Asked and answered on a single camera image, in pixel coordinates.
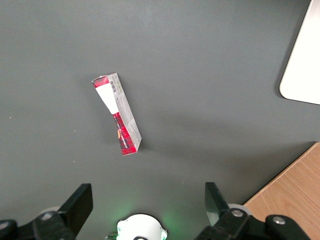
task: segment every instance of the wooden surface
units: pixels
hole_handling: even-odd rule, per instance
[[[246,204],[265,221],[272,214],[294,219],[312,240],[320,240],[320,143],[315,143]]]

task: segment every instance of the cardboard box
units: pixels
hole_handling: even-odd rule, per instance
[[[116,122],[122,155],[136,153],[141,135],[118,74],[100,76],[92,83]]]

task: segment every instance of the gray table surface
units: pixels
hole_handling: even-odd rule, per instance
[[[279,93],[309,2],[2,1],[0,219],[24,224],[92,183],[78,240],[138,212],[192,240],[205,182],[241,204],[320,141],[320,106]],[[142,135],[130,156],[91,84],[112,72]]]

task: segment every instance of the box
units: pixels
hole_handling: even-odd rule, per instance
[[[138,151],[141,135],[131,112],[117,73],[100,76],[92,81],[102,101],[113,115],[122,155]]]

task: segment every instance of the white robot part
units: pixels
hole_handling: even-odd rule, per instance
[[[168,233],[154,217],[135,214],[117,224],[116,240],[166,240]]]

